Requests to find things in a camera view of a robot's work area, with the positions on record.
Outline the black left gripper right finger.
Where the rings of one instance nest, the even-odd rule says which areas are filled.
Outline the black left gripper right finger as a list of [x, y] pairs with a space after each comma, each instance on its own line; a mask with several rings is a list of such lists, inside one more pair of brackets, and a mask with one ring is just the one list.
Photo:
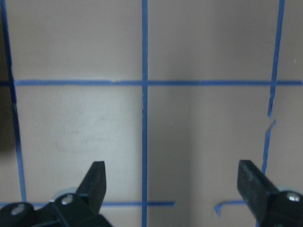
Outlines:
[[239, 161], [237, 189], [260, 227], [303, 225], [303, 195], [278, 189], [250, 160]]

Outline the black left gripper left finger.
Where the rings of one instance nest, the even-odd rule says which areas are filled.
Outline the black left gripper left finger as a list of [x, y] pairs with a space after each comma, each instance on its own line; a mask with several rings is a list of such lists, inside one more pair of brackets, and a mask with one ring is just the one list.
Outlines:
[[40, 209], [31, 203], [15, 202], [0, 209], [2, 227], [109, 227], [99, 213], [106, 194], [103, 161], [92, 163], [75, 192], [65, 193]]

